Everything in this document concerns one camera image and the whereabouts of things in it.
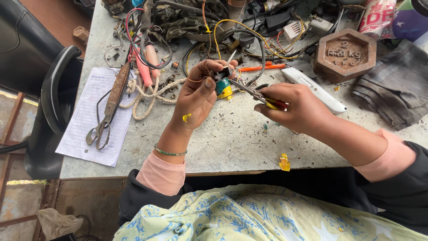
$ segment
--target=green bangle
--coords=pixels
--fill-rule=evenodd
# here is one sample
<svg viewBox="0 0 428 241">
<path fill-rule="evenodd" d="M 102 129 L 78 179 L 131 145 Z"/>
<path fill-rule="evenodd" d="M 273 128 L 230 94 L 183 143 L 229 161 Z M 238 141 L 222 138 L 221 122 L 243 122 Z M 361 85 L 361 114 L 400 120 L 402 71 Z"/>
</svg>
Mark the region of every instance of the green bangle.
<svg viewBox="0 0 428 241">
<path fill-rule="evenodd" d="M 186 153 L 187 153 L 187 149 L 186 149 L 186 151 L 185 152 L 183 152 L 183 153 L 179 153 L 179 154 L 174 154 L 174 153 L 169 153 L 169 152 L 165 152 L 165 151 L 162 151 L 162 150 L 160 150 L 159 148 L 158 148 L 158 144 L 156 143 L 155 144 L 155 149 L 157 150 L 157 151 L 159 151 L 160 153 L 162 153 L 162 154 L 165 154 L 165 155 L 170 155 L 170 156 L 182 156 L 182 155 L 185 155 Z"/>
</svg>

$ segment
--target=person's right hand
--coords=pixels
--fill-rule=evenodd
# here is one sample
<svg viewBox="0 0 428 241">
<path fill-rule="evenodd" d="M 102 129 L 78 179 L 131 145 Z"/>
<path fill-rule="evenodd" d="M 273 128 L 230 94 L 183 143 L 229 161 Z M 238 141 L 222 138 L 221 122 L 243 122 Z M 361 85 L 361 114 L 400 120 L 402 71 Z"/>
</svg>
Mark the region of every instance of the person's right hand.
<svg viewBox="0 0 428 241">
<path fill-rule="evenodd" d="M 336 118 L 304 84 L 273 84 L 260 91 L 267 97 L 288 103 L 288 108 L 279 111 L 258 104 L 254 110 L 296 132 L 314 137 L 320 128 L 325 128 Z"/>
</svg>

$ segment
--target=person's left hand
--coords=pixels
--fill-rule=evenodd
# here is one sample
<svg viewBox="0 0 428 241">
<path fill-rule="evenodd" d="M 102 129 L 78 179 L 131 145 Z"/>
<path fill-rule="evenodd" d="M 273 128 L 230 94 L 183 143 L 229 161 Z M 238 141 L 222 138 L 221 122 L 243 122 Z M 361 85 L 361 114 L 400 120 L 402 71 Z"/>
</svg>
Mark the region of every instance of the person's left hand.
<svg viewBox="0 0 428 241">
<path fill-rule="evenodd" d="M 233 69 L 238 66 L 236 60 L 230 61 L 229 64 Z M 203 76 L 208 70 L 218 72 L 223 70 L 223 66 L 226 65 L 227 62 L 224 60 L 204 60 L 192 68 L 178 95 L 170 124 L 173 124 L 175 128 L 183 128 L 190 132 L 202 124 L 217 98 L 214 91 L 216 86 L 214 79 L 211 77 L 203 79 Z M 233 71 L 229 78 L 234 78 L 235 74 Z M 187 118 L 187 122 L 184 122 L 183 115 L 189 113 L 192 116 Z"/>
</svg>

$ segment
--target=rope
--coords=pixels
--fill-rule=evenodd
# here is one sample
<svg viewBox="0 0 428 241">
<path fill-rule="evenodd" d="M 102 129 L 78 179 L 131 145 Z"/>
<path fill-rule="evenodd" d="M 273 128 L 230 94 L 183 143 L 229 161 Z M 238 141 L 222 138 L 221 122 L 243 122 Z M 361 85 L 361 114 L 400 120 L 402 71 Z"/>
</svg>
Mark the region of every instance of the rope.
<svg viewBox="0 0 428 241">
<path fill-rule="evenodd" d="M 180 83 L 184 83 L 184 81 L 186 81 L 185 78 L 179 79 L 177 81 L 174 81 L 172 83 L 167 84 L 165 87 L 163 87 L 160 91 L 157 91 L 158 86 L 159 86 L 159 77 L 156 77 L 156 81 L 155 81 L 155 89 L 153 89 L 151 86 L 146 87 L 145 85 L 143 85 L 143 78 L 140 75 L 140 72 L 138 70 L 135 70 L 135 74 L 137 75 L 138 78 L 138 82 L 140 84 L 137 84 L 137 81 L 133 78 L 130 81 L 128 81 L 128 88 L 126 89 L 127 93 L 133 93 L 135 91 L 135 89 L 138 90 L 138 95 L 131 101 L 131 103 L 127 104 L 127 105 L 123 105 L 120 104 L 119 107 L 123 108 L 123 109 L 128 109 L 129 107 L 132 107 L 132 117 L 134 118 L 134 120 L 136 121 L 141 121 L 142 119 L 146 118 L 146 116 L 148 116 L 150 114 L 150 111 L 153 108 L 153 105 L 155 104 L 155 100 L 156 98 L 160 99 L 163 102 L 166 102 L 168 104 L 175 104 L 177 103 L 177 100 L 171 100 L 171 99 L 165 99 L 162 96 L 160 96 L 160 94 L 162 94 L 163 92 L 165 92 L 166 90 L 170 89 L 173 86 L 177 86 Z M 148 88 L 151 91 L 151 95 L 148 95 L 146 93 L 144 93 L 144 91 L 146 90 L 146 88 Z M 151 102 L 149 107 L 147 108 L 147 111 L 141 116 L 138 117 L 137 116 L 137 106 L 140 103 L 141 99 L 143 97 L 146 98 L 150 98 Z"/>
</svg>

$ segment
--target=scissors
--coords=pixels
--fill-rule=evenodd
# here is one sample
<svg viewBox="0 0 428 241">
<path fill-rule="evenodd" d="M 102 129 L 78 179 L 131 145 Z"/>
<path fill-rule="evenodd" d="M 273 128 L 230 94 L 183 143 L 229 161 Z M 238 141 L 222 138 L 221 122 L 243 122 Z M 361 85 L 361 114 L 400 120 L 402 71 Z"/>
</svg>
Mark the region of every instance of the scissors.
<svg viewBox="0 0 428 241">
<path fill-rule="evenodd" d="M 96 139 L 97 145 L 95 146 L 98 150 L 101 150 L 105 147 L 105 145 L 108 143 L 108 140 L 110 139 L 110 124 L 113 120 L 114 114 L 116 113 L 117 107 L 119 106 L 120 100 L 123 97 L 124 89 L 126 82 L 128 81 L 129 77 L 129 71 L 130 71 L 130 62 L 125 63 L 122 68 L 119 71 L 119 74 L 116 76 L 116 80 L 114 81 L 113 87 L 109 92 L 107 92 L 101 99 L 103 99 L 108 93 L 110 93 L 110 96 L 108 97 L 106 108 L 104 110 L 104 119 L 100 122 L 100 119 L 98 118 L 98 104 L 97 103 L 97 120 L 98 125 L 94 128 L 92 128 L 88 134 L 86 135 L 86 143 L 88 145 L 92 145 Z M 107 139 L 102 147 L 100 147 L 100 140 L 101 136 L 104 132 L 104 129 L 108 127 L 108 134 Z M 95 130 L 95 137 L 92 139 L 92 133 Z"/>
<path fill-rule="evenodd" d="M 239 84 L 238 82 L 236 82 L 234 80 L 229 80 L 229 82 L 231 84 L 233 84 L 234 86 L 236 86 L 237 88 L 239 88 L 240 90 L 244 90 L 244 91 L 248 92 L 254 98 L 256 98 L 257 100 L 260 100 L 261 102 L 263 102 L 263 104 L 267 105 L 271 109 L 281 110 L 281 111 L 284 111 L 285 109 L 287 109 L 288 104 L 285 102 L 282 102 L 282 101 L 277 100 L 277 99 L 265 97 L 262 93 L 260 93 L 256 90 L 250 89 L 243 84 Z"/>
</svg>

